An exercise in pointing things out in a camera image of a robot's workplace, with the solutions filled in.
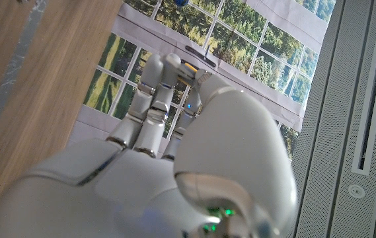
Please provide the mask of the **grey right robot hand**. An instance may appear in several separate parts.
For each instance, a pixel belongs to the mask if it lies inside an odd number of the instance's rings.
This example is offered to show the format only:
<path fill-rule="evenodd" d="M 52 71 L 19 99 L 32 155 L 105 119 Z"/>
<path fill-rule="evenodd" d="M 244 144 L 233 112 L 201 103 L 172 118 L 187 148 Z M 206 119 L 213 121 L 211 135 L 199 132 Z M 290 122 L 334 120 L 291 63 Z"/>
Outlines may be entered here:
<path fill-rule="evenodd" d="M 75 143 L 0 197 L 0 237 L 283 237 L 297 189 L 268 109 L 153 54 L 106 139 Z"/>

